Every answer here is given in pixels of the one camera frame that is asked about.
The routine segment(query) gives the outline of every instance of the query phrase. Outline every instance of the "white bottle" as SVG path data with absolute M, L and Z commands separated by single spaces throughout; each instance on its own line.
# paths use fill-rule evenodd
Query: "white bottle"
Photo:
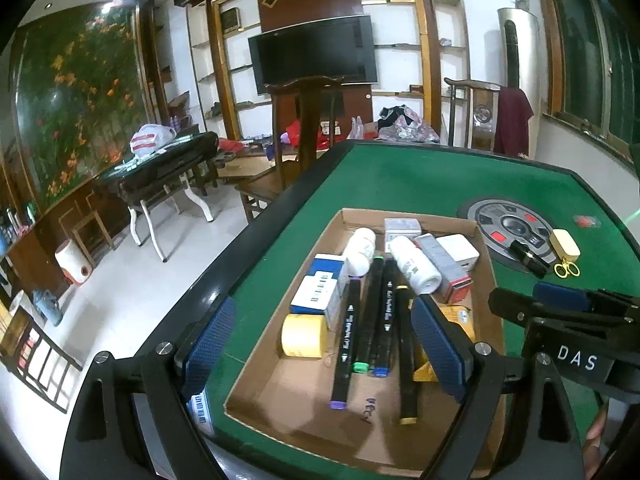
M 389 248 L 398 269 L 416 294 L 431 294 L 440 286 L 442 275 L 409 238 L 397 236 L 389 242 Z
M 375 250 L 375 232 L 366 227 L 356 229 L 342 252 L 347 263 L 349 275 L 360 277 L 369 272 Z

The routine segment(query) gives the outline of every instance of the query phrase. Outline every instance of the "green felt table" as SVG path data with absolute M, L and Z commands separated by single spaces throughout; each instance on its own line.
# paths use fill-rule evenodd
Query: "green felt table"
M 456 216 L 469 199 L 501 195 L 530 206 L 580 247 L 577 278 L 545 279 L 582 288 L 640 295 L 640 262 L 623 237 L 622 224 L 569 173 L 505 158 L 404 146 L 354 144 L 290 220 L 259 263 L 231 296 L 238 318 L 225 352 L 207 383 L 216 438 L 239 456 L 290 478 L 388 478 L 330 462 L 263 436 L 224 414 L 223 403 L 302 261 L 334 214 L 344 207 Z M 580 229 L 574 215 L 600 219 L 600 228 Z M 537 279 L 493 262 L 498 286 L 531 294 Z M 509 354 L 519 354 L 524 331 L 505 322 Z M 596 403 L 591 390 L 565 381 L 578 430 L 584 436 Z

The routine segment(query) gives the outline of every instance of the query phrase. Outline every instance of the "blue gripper pad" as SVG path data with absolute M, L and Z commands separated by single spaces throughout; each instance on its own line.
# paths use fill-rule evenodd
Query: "blue gripper pad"
M 222 349 L 236 324 L 236 304 L 225 298 L 186 359 L 182 396 L 191 399 L 204 390 Z
M 588 312 L 591 302 L 587 292 L 581 288 L 555 285 L 548 282 L 537 282 L 533 286 L 533 299 L 549 308 Z
M 440 386 L 460 403 L 466 395 L 465 365 L 443 327 L 423 298 L 417 296 L 411 307 L 411 324 L 427 354 Z

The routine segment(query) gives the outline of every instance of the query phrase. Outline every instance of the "yellow tape roll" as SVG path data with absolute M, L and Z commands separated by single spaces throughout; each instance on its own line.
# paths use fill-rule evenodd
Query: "yellow tape roll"
M 326 321 L 315 314 L 288 314 L 282 324 L 282 350 L 290 357 L 322 357 Z

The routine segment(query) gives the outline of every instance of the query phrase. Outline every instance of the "scissors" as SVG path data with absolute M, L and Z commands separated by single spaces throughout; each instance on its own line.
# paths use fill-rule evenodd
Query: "scissors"
M 554 272 L 558 278 L 565 279 L 570 275 L 580 276 L 580 269 L 573 262 L 562 260 L 559 264 L 554 265 Z

